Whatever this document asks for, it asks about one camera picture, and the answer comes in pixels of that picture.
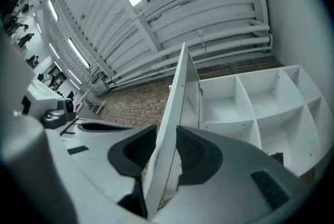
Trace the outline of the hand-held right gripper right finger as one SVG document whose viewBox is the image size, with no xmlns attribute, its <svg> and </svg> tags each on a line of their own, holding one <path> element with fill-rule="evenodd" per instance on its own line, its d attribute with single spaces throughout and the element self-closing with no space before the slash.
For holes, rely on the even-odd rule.
<svg viewBox="0 0 334 224">
<path fill-rule="evenodd" d="M 302 181 L 257 147 L 178 126 L 182 173 L 156 223 L 283 223 L 309 195 Z"/>
</svg>

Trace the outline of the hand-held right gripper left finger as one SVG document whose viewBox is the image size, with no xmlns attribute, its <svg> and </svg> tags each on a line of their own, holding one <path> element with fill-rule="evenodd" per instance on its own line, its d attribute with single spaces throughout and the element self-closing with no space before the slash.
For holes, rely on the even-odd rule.
<svg viewBox="0 0 334 224">
<path fill-rule="evenodd" d="M 156 147 L 155 125 L 76 120 L 46 132 L 50 154 L 79 223 L 136 223 L 148 217 L 141 174 Z"/>
</svg>

